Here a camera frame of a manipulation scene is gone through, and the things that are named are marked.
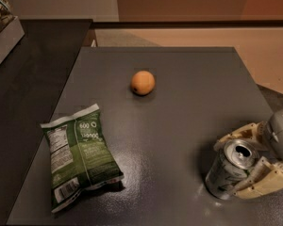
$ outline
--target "orange wall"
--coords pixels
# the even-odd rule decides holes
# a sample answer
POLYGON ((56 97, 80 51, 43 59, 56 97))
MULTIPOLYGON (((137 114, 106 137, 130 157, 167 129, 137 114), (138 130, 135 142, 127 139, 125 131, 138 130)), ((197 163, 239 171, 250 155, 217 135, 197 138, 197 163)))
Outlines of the orange wall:
POLYGON ((283 19, 283 0, 118 0, 120 21, 283 19))

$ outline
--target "black table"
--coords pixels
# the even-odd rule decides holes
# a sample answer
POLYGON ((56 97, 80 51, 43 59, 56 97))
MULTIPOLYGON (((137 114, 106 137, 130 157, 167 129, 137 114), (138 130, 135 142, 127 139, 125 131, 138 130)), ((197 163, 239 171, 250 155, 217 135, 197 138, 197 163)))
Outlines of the black table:
POLYGON ((108 147, 125 174, 50 213, 50 159, 43 140, 8 224, 283 225, 283 190, 224 202, 203 179, 218 137, 272 115, 233 48, 82 48, 52 120, 98 103, 108 147), (129 89, 146 69, 145 97, 129 89))
POLYGON ((25 36, 0 65, 0 225, 8 220, 91 24, 22 21, 25 36))

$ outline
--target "nutrition label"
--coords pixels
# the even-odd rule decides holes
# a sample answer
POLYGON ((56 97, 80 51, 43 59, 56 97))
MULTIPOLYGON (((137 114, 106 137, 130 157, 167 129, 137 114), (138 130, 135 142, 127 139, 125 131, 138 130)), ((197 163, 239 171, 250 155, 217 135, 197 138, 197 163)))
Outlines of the nutrition label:
POLYGON ((66 135, 67 125, 48 133, 51 152, 51 173, 62 169, 74 161, 66 135))

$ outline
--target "orange fruit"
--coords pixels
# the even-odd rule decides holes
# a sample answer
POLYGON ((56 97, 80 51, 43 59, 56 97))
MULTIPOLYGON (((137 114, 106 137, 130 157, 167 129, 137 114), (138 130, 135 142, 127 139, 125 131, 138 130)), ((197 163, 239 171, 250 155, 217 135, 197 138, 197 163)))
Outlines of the orange fruit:
POLYGON ((154 76, 147 71, 140 71, 133 75, 131 79, 131 89, 139 95, 150 93, 155 86, 154 76))

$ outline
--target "beige floor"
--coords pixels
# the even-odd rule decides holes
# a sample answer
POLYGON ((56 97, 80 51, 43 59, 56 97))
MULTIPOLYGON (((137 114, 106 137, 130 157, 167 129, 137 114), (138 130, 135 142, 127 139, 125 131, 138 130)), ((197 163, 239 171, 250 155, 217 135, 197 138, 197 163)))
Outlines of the beige floor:
POLYGON ((257 84, 283 93, 283 28, 102 29, 98 46, 234 46, 257 84))

